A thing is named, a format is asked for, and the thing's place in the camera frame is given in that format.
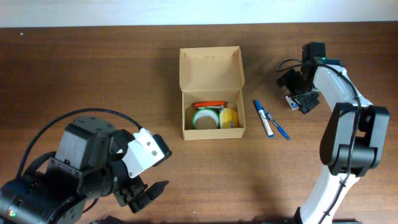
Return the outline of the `blue ballpoint pen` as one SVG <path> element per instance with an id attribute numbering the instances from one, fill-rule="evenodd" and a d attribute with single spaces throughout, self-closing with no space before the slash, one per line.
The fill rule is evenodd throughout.
<path id="1" fill-rule="evenodd" d="M 284 129 L 276 122 L 276 120 L 271 116 L 271 114 L 265 109 L 263 108 L 264 113 L 266 118 L 277 128 L 278 132 L 281 133 L 281 135 L 286 138 L 286 140 L 290 140 L 289 135 L 284 131 Z"/>

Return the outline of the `yellow sticky note pad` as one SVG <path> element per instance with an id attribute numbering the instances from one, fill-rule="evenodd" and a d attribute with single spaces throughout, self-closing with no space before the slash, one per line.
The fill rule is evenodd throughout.
<path id="1" fill-rule="evenodd" d="M 239 126 L 238 112 L 230 108 L 223 108 L 220 113 L 220 128 L 231 129 Z"/>

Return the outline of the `red stapler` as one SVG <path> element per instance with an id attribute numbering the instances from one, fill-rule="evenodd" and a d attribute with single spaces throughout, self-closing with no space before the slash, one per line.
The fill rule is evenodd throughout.
<path id="1" fill-rule="evenodd" d="M 203 108 L 221 109 L 226 106 L 226 102 L 225 101 L 202 101 L 202 102 L 196 102 L 193 105 L 198 110 L 203 109 Z"/>

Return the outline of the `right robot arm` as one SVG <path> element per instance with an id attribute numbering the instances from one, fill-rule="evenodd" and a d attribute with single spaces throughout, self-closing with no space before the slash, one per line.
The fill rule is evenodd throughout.
<path id="1" fill-rule="evenodd" d="M 389 111 L 360 94 L 341 60 L 326 56 L 323 42 L 305 44 L 302 59 L 287 68 L 277 67 L 277 71 L 283 73 L 278 86 L 288 89 L 286 99 L 303 114 L 319 104 L 320 95 L 331 109 L 320 142 L 320 176 L 293 221 L 332 223 L 349 189 L 379 165 Z"/>

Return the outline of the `small white blue box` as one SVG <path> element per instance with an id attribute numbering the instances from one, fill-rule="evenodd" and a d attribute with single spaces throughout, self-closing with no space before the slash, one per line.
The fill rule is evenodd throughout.
<path id="1" fill-rule="evenodd" d="M 285 97 L 286 101 L 288 102 L 291 110 L 297 110 L 299 108 L 298 104 L 289 96 Z"/>

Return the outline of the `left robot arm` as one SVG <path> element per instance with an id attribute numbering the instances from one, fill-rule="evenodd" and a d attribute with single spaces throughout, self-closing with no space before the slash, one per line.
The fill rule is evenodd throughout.
<path id="1" fill-rule="evenodd" d="M 88 211 L 87 201 L 109 195 L 137 213 L 168 183 L 148 186 L 140 174 L 171 155 L 162 136 L 144 128 L 131 134 L 79 116 L 65 128 L 57 151 L 1 187 L 1 223 L 75 223 Z"/>

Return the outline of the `blue whiteboard marker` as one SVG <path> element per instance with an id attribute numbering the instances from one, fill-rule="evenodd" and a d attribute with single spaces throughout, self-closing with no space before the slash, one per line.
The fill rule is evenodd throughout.
<path id="1" fill-rule="evenodd" d="M 261 106 L 260 102 L 258 102 L 257 100 L 254 100 L 253 102 L 254 102 L 254 106 L 256 107 L 257 113 L 259 114 L 261 121 L 264 125 L 264 128 L 266 130 L 268 137 L 273 138 L 274 133 L 272 132 L 271 127 L 268 123 L 264 108 Z"/>

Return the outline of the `green tape roll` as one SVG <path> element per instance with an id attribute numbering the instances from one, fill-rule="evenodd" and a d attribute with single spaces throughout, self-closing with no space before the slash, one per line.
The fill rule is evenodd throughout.
<path id="1" fill-rule="evenodd" d="M 194 129 L 218 129 L 220 127 L 220 117 L 212 109 L 204 108 L 198 110 L 192 118 Z"/>

